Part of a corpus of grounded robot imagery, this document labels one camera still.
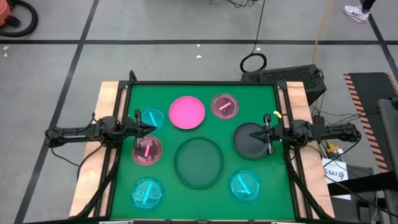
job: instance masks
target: pink petri dish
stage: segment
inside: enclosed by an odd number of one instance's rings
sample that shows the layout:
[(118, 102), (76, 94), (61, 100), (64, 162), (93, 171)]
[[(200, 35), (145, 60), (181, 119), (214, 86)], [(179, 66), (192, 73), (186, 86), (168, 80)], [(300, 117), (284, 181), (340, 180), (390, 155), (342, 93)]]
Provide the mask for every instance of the pink petri dish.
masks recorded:
[(233, 95), (222, 93), (211, 101), (211, 111), (221, 119), (230, 119), (238, 113), (239, 104)]
[(162, 155), (162, 143), (154, 136), (145, 136), (139, 141), (140, 150), (132, 149), (132, 158), (142, 166), (155, 164)]
[(193, 129), (205, 119), (205, 106), (193, 96), (183, 96), (171, 104), (169, 118), (178, 128)]

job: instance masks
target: vacuum hose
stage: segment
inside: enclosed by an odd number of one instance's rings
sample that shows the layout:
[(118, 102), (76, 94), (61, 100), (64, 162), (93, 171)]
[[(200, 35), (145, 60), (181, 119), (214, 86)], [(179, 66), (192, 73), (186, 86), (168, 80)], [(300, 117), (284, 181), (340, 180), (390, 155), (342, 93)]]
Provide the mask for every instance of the vacuum hose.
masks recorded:
[[(31, 34), (37, 27), (37, 23), (39, 21), (39, 17), (37, 15), (36, 10), (27, 2), (22, 1), (22, 0), (9, 0), (8, 1), (8, 5), (20, 5), (20, 6), (24, 6), (25, 8), (27, 8), (30, 13), (32, 14), (32, 20), (29, 24), (29, 26), (27, 26), (24, 30), (21, 31), (17, 31), (17, 32), (6, 32), (1, 30), (1, 28), (3, 28), (3, 26), (0, 26), (0, 36), (4, 36), (4, 37), (23, 37), (25, 35)], [(11, 26), (18, 26), (20, 24), (19, 19), (15, 18), (12, 15), (8, 15), (7, 18), (4, 20), (4, 24), (3, 25), (11, 25)]]

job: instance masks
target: blue petri dish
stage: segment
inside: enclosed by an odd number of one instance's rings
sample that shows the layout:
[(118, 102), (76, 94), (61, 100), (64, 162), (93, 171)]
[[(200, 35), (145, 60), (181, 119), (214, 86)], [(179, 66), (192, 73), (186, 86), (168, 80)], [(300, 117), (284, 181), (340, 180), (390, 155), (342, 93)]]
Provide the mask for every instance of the blue petri dish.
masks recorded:
[(253, 201), (259, 196), (261, 185), (255, 174), (247, 170), (241, 170), (231, 176), (229, 187), (238, 199)]
[(155, 133), (160, 130), (164, 125), (164, 114), (161, 110), (157, 108), (147, 108), (142, 113), (141, 120), (146, 124), (155, 126)]
[(131, 196), (137, 208), (148, 210), (160, 202), (163, 193), (159, 182), (148, 178), (141, 179), (134, 185)]

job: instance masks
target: pant leg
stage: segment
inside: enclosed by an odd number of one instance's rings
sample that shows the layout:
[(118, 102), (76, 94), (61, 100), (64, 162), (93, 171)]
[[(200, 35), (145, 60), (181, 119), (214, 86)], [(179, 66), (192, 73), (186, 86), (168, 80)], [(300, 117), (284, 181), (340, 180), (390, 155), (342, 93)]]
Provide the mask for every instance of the pant leg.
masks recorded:
[(373, 3), (374, 3), (375, 1), (376, 1), (376, 0), (365, 0), (365, 1), (363, 1), (362, 9), (370, 10), (370, 8), (372, 8)]

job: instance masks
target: blue stick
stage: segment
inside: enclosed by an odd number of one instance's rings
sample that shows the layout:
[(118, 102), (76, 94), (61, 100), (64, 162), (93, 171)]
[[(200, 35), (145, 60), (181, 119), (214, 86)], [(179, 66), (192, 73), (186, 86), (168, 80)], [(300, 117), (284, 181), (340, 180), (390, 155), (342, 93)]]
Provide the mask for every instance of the blue stick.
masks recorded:
[(148, 195), (149, 195), (151, 187), (152, 187), (152, 184), (149, 184), (147, 192), (146, 192), (145, 197), (144, 197), (144, 201), (142, 202), (143, 204), (147, 203), (147, 199), (148, 199)]
[(246, 191), (246, 193), (250, 194), (250, 191), (249, 191), (248, 187), (246, 186), (246, 184), (244, 184), (244, 182), (243, 182), (243, 180), (242, 180), (240, 174), (238, 175), (238, 180), (239, 180), (239, 182), (241, 183), (241, 185), (242, 185), (244, 191)]
[(152, 112), (149, 112), (149, 116), (150, 116), (150, 119), (152, 120), (152, 123), (154, 124), (154, 126), (157, 127), (156, 121), (155, 121), (155, 118), (154, 118), (154, 115), (152, 114)]

